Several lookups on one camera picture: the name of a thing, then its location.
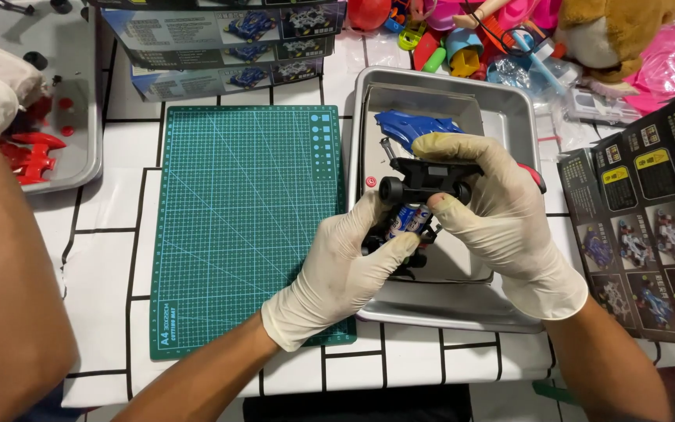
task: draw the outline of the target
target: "white tablecloth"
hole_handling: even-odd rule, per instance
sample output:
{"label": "white tablecloth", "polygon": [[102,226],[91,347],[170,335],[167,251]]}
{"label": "white tablecloth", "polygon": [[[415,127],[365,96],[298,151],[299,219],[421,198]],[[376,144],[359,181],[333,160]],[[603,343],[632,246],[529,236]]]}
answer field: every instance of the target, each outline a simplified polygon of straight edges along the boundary
{"label": "white tablecloth", "polygon": [[[80,359],[65,385],[64,406],[126,402],[173,361],[153,362],[148,351],[152,237],[160,180],[159,151],[166,104],[140,100],[129,61],[106,36],[103,176],[70,191],[30,197],[54,267],[65,289]],[[366,65],[410,67],[410,56],[380,38],[337,36],[323,78],[220,98],[204,104],[336,104],[344,143],[350,142],[355,77]],[[571,124],[585,144],[614,131]],[[539,138],[553,136],[539,117]],[[541,142],[548,185],[548,222],[557,245],[581,269],[555,157],[555,140]],[[281,353],[242,391],[244,396],[398,387],[415,384],[542,379],[556,365],[545,333],[523,335],[449,331],[358,322],[351,345]],[[639,341],[658,366],[675,365],[675,344]]]}

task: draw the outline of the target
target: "metal tray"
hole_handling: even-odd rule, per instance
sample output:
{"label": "metal tray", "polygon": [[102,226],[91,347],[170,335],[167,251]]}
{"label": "metal tray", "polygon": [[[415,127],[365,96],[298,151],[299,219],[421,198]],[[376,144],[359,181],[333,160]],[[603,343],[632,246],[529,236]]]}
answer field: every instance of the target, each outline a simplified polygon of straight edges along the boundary
{"label": "metal tray", "polygon": [[[49,156],[56,158],[54,170],[43,176],[49,182],[23,186],[26,193],[44,193],[83,185],[100,173],[103,159],[100,111],[102,108],[100,52],[97,9],[90,7],[89,22],[80,16],[82,3],[71,0],[73,10],[56,14],[48,1],[22,2],[33,5],[35,13],[25,16],[0,9],[0,48],[22,57],[29,51],[41,53],[49,64],[43,70],[46,81],[55,75],[62,82],[52,87],[54,105],[46,118],[49,125],[41,131],[63,140],[67,146],[55,149]],[[60,110],[57,101],[70,98],[71,110]],[[61,135],[61,128],[70,125],[74,134]]]}
{"label": "metal tray", "polygon": [[[351,136],[348,209],[369,189],[367,177],[379,181],[384,176],[399,176],[380,147],[383,135],[373,118],[392,108],[451,117],[465,132],[498,139],[516,160],[540,169],[535,117],[524,92],[459,77],[374,66],[363,70],[355,85],[353,116],[360,116],[360,122],[353,126]],[[410,157],[399,147],[395,152]],[[357,316],[369,321],[477,331],[543,330],[539,320],[511,305],[502,293],[501,277],[453,235],[441,231],[426,252],[428,264],[413,271],[415,281],[388,279]]]}

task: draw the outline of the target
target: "black tire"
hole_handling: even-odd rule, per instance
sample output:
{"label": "black tire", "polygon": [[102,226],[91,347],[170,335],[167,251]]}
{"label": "black tire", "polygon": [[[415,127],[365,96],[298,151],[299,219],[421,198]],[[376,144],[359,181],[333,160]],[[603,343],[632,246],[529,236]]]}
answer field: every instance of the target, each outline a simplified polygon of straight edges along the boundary
{"label": "black tire", "polygon": [[383,177],[380,182],[380,199],[384,204],[396,205],[403,201],[405,188],[399,178]]}
{"label": "black tire", "polygon": [[465,182],[457,182],[453,186],[455,188],[455,197],[463,204],[467,205],[470,202],[470,185]]}

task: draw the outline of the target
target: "stuffed animal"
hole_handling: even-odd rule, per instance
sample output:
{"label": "stuffed animal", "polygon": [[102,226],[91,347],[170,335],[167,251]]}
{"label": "stuffed animal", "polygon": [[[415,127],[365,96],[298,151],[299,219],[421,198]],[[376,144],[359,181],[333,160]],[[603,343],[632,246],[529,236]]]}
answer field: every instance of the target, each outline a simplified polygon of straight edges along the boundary
{"label": "stuffed animal", "polygon": [[660,26],[675,20],[675,0],[563,0],[554,39],[588,68],[588,86],[611,98],[637,94],[625,77]]}

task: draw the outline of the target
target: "cardboard box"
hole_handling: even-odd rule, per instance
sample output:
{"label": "cardboard box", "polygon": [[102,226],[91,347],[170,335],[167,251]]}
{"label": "cardboard box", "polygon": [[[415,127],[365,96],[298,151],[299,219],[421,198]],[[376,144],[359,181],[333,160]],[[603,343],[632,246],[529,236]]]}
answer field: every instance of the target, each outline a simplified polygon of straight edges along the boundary
{"label": "cardboard box", "polygon": [[321,5],[335,0],[88,0],[96,7],[126,11],[217,11],[232,8],[263,9],[281,6]]}
{"label": "cardboard box", "polygon": [[102,15],[129,50],[216,50],[338,34],[343,27],[345,3],[259,11],[103,9]]}
{"label": "cardboard box", "polygon": [[675,342],[675,99],[558,168],[593,297]]}
{"label": "cardboard box", "polygon": [[216,50],[144,51],[125,47],[135,66],[155,70],[194,70],[275,64],[294,59],[316,59],[332,54],[334,35],[276,44],[249,45]]}
{"label": "cardboard box", "polygon": [[232,94],[318,77],[322,59],[199,71],[151,71],[132,67],[130,79],[145,101],[178,101]]}

